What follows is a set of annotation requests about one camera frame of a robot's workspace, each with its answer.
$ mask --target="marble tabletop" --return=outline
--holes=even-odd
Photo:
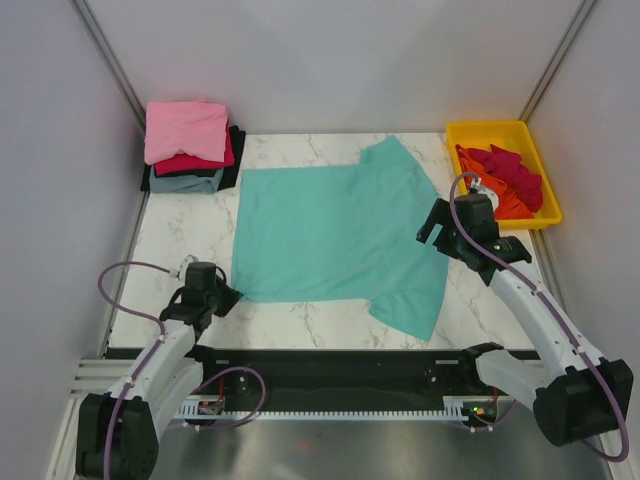
[[[361,149],[385,134],[249,135],[242,168],[314,167],[358,162]],[[444,134],[397,134],[438,193],[448,195],[453,169]],[[178,268],[187,255],[213,261],[227,275],[240,196],[236,188],[210,194],[151,194],[134,260]],[[518,236],[533,254],[527,231]],[[121,302],[159,314],[181,282],[143,267],[129,269]],[[429,342],[390,328],[368,313],[366,300],[253,304],[241,302],[224,319],[213,318],[200,344],[216,348],[460,349],[487,341],[532,348],[512,313],[463,263],[452,260],[444,302]],[[118,312],[109,346],[142,347],[156,326]]]

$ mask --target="white wall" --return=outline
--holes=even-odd
[[[143,101],[251,133],[517,118],[580,0],[87,0]]]
[[[530,122],[564,222],[548,230],[568,308],[640,379],[640,2],[600,2]],[[640,387],[628,424],[640,451]]]
[[[0,4],[0,477],[38,479],[95,353],[140,136],[65,0]]]

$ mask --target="orange cloth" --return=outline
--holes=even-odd
[[[466,148],[456,145],[456,152],[460,159],[463,172],[473,172],[482,179],[482,185],[490,188],[498,195],[500,205],[495,211],[496,220],[513,220],[517,218],[533,218],[533,213],[518,198],[516,190],[509,187],[502,180],[489,175],[481,163],[476,162]],[[471,178],[465,178],[467,187],[471,184]]]

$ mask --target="red folded shirt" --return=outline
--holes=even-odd
[[[229,136],[229,123],[227,123],[227,140],[224,149],[224,161],[212,162],[203,160],[200,157],[193,157],[186,153],[179,153],[168,160],[163,160],[154,165],[156,175],[162,176],[168,173],[177,173],[184,170],[215,170],[218,168],[230,167],[235,163],[233,151],[231,150],[231,137]]]

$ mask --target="red cloth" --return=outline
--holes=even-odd
[[[531,173],[522,165],[522,157],[519,154],[495,145],[491,145],[491,152],[478,148],[469,148],[468,152],[488,174],[513,187],[518,198],[530,211],[540,210],[543,202],[542,177]]]
[[[227,122],[227,140],[224,149],[224,161],[212,162],[203,160],[200,157],[193,157],[186,153],[179,153],[168,160],[163,160],[154,165],[156,175],[166,175],[167,173],[181,172],[184,170],[214,170],[218,168],[230,167],[235,163],[233,151],[231,150],[231,137],[229,136],[229,123]]]
[[[522,218],[533,218],[533,213],[526,207],[524,202],[516,195],[515,188],[507,186],[507,184],[499,178],[489,175],[484,166],[471,157],[469,151],[456,145],[460,166],[463,172],[474,172],[482,180],[482,185],[490,188],[498,195],[500,205],[495,211],[496,220],[513,220]],[[469,177],[465,178],[467,187],[471,184]]]

